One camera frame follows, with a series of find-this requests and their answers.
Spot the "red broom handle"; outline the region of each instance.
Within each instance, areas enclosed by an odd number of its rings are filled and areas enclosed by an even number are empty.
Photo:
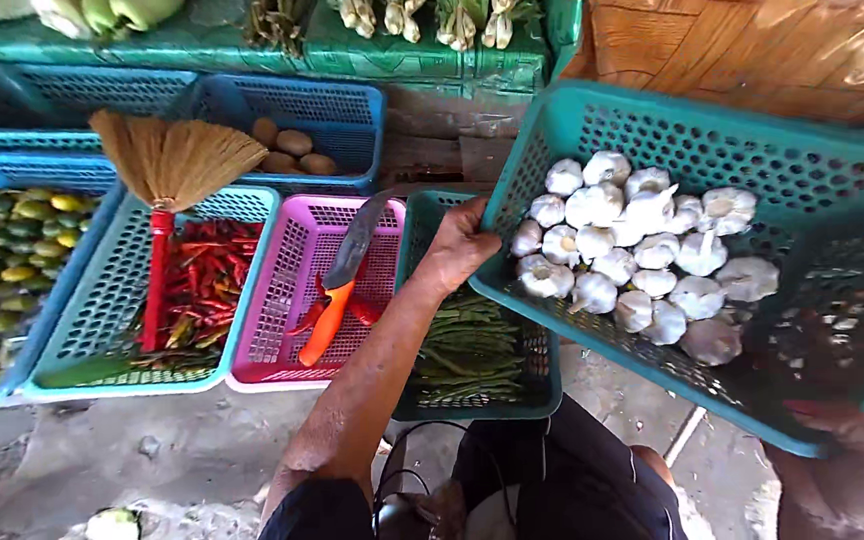
[[[176,215],[165,210],[153,210],[151,225],[151,263],[149,266],[149,296],[145,302],[145,324],[142,326],[142,352],[156,350],[165,296],[165,271],[169,264],[169,238],[176,228]]]

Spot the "human arm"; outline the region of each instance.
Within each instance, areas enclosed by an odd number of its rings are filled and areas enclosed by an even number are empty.
[[[264,516],[306,479],[351,479],[372,500],[371,464],[439,304],[501,241],[479,232],[486,199],[455,206],[358,350],[318,397],[272,477]]]
[[[854,405],[786,401],[799,423],[829,432],[841,446],[826,459],[798,457],[770,445],[782,482],[780,540],[864,540],[864,414]]]

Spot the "black cable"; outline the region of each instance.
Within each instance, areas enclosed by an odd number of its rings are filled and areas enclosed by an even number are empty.
[[[389,472],[388,476],[378,483],[378,488],[375,489],[375,493],[382,493],[382,488],[385,486],[385,483],[389,482],[391,479],[395,478],[396,475],[400,475],[403,473],[408,473],[413,477],[418,479],[418,483],[422,485],[422,489],[425,490],[425,495],[432,495],[432,492],[429,491],[429,486],[426,485],[426,481],[419,475],[418,472],[413,471],[412,469],[396,469],[392,472]]]
[[[407,472],[415,475],[416,478],[422,483],[422,487],[425,488],[425,493],[428,494],[428,487],[426,486],[426,482],[422,480],[422,477],[415,471],[411,471],[409,469],[397,469],[394,472],[391,472],[388,476],[386,476],[386,468],[389,466],[389,460],[396,453],[396,448],[399,448],[400,443],[406,439],[406,436],[421,428],[422,426],[428,426],[429,424],[442,424],[444,426],[451,426],[453,428],[458,428],[465,432],[467,435],[470,435],[468,440],[472,441],[472,443],[476,444],[486,452],[488,458],[492,462],[492,466],[495,468],[495,475],[498,477],[498,484],[502,489],[502,498],[505,502],[505,515],[509,518],[509,524],[514,529],[516,527],[516,520],[512,517],[512,506],[509,503],[509,490],[506,488],[505,480],[502,479],[502,470],[498,466],[498,460],[496,460],[496,455],[492,453],[492,450],[489,449],[483,441],[477,439],[475,435],[469,432],[469,429],[460,423],[449,422],[447,420],[426,420],[425,422],[419,422],[415,425],[405,429],[402,433],[396,438],[395,444],[391,445],[391,450],[389,451],[389,459],[386,459],[385,464],[382,465],[382,472],[379,474],[379,489],[375,490],[375,496],[372,499],[372,527],[375,529],[375,540],[378,540],[378,511],[380,510],[381,505],[381,487],[385,485],[386,481],[392,478],[394,475]]]

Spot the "green plastic basket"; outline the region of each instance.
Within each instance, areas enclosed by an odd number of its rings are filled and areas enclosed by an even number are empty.
[[[544,193],[548,167],[600,149],[636,168],[668,169],[678,193],[732,186],[759,197],[750,230],[723,240],[731,257],[777,264],[781,283],[749,306],[746,352],[733,362],[701,367],[676,347],[618,330],[611,316],[572,315],[568,300],[525,294],[509,240]],[[827,451],[828,437],[796,423],[786,399],[850,400],[864,411],[864,133],[557,82],[529,109],[483,223],[504,245],[469,280],[475,290],[767,442],[802,456]],[[833,330],[848,319],[856,326]]]
[[[193,206],[195,219],[230,218],[263,223],[249,266],[242,298],[256,288],[262,254],[268,249],[279,212],[280,196],[270,187],[232,185]],[[128,350],[133,343],[123,332],[143,306],[148,292],[152,232],[151,210],[135,195],[127,195],[82,272],[75,292],[55,324],[22,393],[33,400],[87,399],[203,392],[229,374],[236,344],[242,335],[245,309],[236,309],[218,365],[193,371],[136,368],[126,374],[68,387],[46,387],[40,377],[87,361],[100,352]],[[182,227],[189,218],[176,216]]]
[[[428,250],[446,212],[474,195],[457,191],[421,190],[409,196],[405,228],[399,246],[395,290],[415,271]],[[513,318],[521,318],[510,312]],[[547,328],[521,318],[521,346],[525,369],[519,379],[523,390],[516,401],[488,400],[473,396],[459,400],[419,399],[415,388],[406,384],[391,417],[399,422],[422,420],[500,420],[545,418],[559,408],[562,379],[559,372],[559,337]]]

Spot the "knife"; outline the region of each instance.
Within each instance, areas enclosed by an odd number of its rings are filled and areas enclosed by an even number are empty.
[[[335,338],[342,326],[346,305],[355,288],[355,273],[359,264],[369,250],[373,233],[376,231],[379,217],[385,211],[385,204],[393,195],[393,190],[386,189],[372,195],[352,217],[348,225],[342,245],[332,260],[332,266],[321,279],[325,294],[331,299],[328,307],[318,317],[318,322],[312,328],[312,335],[298,352],[298,361],[302,365],[311,366],[318,362],[319,357],[329,349],[332,338]]]

